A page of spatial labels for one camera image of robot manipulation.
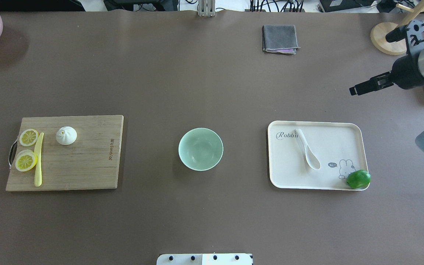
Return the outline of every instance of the white spoon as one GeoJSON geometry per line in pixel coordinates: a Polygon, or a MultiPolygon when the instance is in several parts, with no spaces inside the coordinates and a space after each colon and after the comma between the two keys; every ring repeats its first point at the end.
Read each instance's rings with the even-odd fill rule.
{"type": "Polygon", "coordinates": [[[294,132],[297,134],[298,138],[300,139],[299,146],[301,147],[302,151],[305,153],[305,161],[307,162],[308,166],[310,168],[318,170],[321,168],[320,161],[318,161],[318,158],[313,154],[312,150],[310,149],[310,146],[308,146],[307,139],[305,139],[305,136],[303,135],[303,132],[301,129],[295,129],[294,132]]]}

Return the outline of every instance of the yellow knife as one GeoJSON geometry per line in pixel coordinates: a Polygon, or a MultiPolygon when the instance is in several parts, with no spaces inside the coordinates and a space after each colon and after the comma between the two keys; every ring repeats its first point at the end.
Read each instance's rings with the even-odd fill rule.
{"type": "Polygon", "coordinates": [[[35,165],[34,185],[39,187],[42,185],[42,141],[43,132],[39,134],[39,138],[35,143],[34,153],[37,156],[37,164],[35,165]]]}

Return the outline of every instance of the wooden cutting board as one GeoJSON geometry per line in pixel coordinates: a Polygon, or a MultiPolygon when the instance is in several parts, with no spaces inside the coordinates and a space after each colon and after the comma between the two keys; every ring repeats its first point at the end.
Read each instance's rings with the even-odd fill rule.
{"type": "MultiPolygon", "coordinates": [[[[66,116],[22,118],[25,129],[44,133],[42,141],[42,185],[34,186],[35,167],[26,172],[11,165],[7,191],[60,191],[117,188],[121,156],[123,116],[66,116]],[[73,127],[78,137],[71,145],[55,139],[64,126],[73,127]]],[[[17,153],[34,150],[17,142],[17,153]]]]}

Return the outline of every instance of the lemon half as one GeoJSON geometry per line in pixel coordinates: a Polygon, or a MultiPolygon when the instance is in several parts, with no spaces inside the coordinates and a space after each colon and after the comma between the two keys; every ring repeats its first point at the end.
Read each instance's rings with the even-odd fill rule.
{"type": "Polygon", "coordinates": [[[31,150],[24,150],[15,158],[15,168],[21,172],[31,170],[37,164],[37,155],[31,150]]]}
{"type": "Polygon", "coordinates": [[[39,138],[39,133],[35,129],[27,129],[19,137],[19,143],[22,146],[31,146],[37,142],[37,138],[39,138]]]}

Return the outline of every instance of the green bowl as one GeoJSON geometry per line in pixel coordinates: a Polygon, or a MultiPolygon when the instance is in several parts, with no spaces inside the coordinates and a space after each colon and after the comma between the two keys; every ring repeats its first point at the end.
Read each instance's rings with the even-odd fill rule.
{"type": "Polygon", "coordinates": [[[178,152],[185,166],[205,171],[219,163],[223,155],[223,143],[211,129],[195,128],[181,138],[178,152]]]}

